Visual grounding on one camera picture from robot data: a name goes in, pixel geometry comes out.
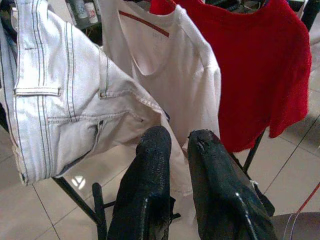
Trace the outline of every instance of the clothes drying rack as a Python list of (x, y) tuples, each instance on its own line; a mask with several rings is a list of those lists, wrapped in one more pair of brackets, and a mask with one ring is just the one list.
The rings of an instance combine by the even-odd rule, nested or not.
[[(306, 25), (308, 31), (311, 29), (312, 24), (320, 11), (320, 0), (309, 0), (305, 9), (304, 14), (302, 16), (302, 22)], [(8, 125), (6, 121), (6, 113), (0, 104), (0, 125), (7, 131)], [(253, 161), (253, 158), (256, 154), (258, 146), (261, 142), (265, 131), (261, 133), (261, 135), (256, 139), (255, 145), (252, 149), (250, 149), (249, 154), (245, 160), (244, 165), (242, 166), (239, 160), (232, 154), (233, 159), (237, 162), (237, 164), (241, 167), (243, 172), (248, 175), (248, 169)], [(115, 201), (104, 203), (102, 187), (99, 183), (95, 182), (92, 185), (92, 196), (94, 199), (94, 210), (82, 199), (82, 197), (75, 191), (75, 189), (68, 183), (68, 181), (64, 177), (56, 178), (52, 177), (52, 179), (59, 185), (59, 187), (81, 208), (84, 213), (92, 219), (92, 221), (97, 226), (97, 236), (98, 240), (106, 240), (107, 239), (107, 221), (105, 209), (112, 207), (115, 205)], [(179, 218), (181, 215), (176, 213), (173, 215), (173, 219)]]

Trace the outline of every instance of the red t-shirt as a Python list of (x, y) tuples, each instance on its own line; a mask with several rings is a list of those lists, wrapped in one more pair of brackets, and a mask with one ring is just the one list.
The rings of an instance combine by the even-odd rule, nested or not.
[[(219, 127), (229, 152), (252, 148), (270, 126), (275, 138), (308, 112), (309, 33), (285, 0), (269, 0), (250, 14), (175, 0), (211, 44), (221, 69)], [(172, 12), (152, 0), (150, 12)]]

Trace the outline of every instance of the t-shirt sleeve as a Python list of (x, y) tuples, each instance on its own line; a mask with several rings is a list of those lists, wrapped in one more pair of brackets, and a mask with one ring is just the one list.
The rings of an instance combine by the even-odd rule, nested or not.
[(294, 51), (287, 56), (287, 67), (275, 88), (270, 116), (270, 138), (277, 137), (308, 113), (308, 85), (312, 62), (309, 35), (305, 31), (295, 39), (292, 47)]
[[(194, 79), (192, 102), (189, 103), (190, 116), (188, 133), (194, 130), (208, 129), (220, 138), (218, 113), (221, 98), (221, 73), (218, 65), (207, 66)], [(187, 150), (188, 139), (182, 146)]]

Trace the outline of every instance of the light denim jeans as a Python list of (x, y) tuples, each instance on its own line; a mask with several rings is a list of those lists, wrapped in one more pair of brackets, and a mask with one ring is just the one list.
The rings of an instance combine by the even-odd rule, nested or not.
[(146, 129), (162, 125), (172, 139), (171, 191), (189, 194), (183, 151), (148, 92), (46, 0), (16, 6), (17, 56), (0, 24), (0, 102), (22, 181), (61, 176), (85, 157), (135, 146)]

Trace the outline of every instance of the hanging clothes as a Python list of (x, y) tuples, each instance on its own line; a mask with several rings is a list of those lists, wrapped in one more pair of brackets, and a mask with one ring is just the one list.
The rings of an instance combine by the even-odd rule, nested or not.
[[(306, 116), (309, 34), (285, 0), (269, 0), (251, 14), (201, 0), (175, 2), (211, 44), (221, 68), (220, 138), (229, 152), (252, 148), (268, 126), (275, 138)], [(151, 2), (151, 13), (174, 11), (166, 1)]]
[(191, 191), (184, 154), (148, 92), (46, 0), (17, 0), (16, 7), (17, 59), (0, 24), (0, 103), (22, 181), (61, 176), (117, 145), (134, 147), (146, 129), (162, 125), (172, 139), (172, 184)]
[(186, 11), (157, 16), (130, 1), (99, 5), (104, 52), (168, 114), (180, 146), (187, 148), (195, 129), (219, 136), (220, 69)]

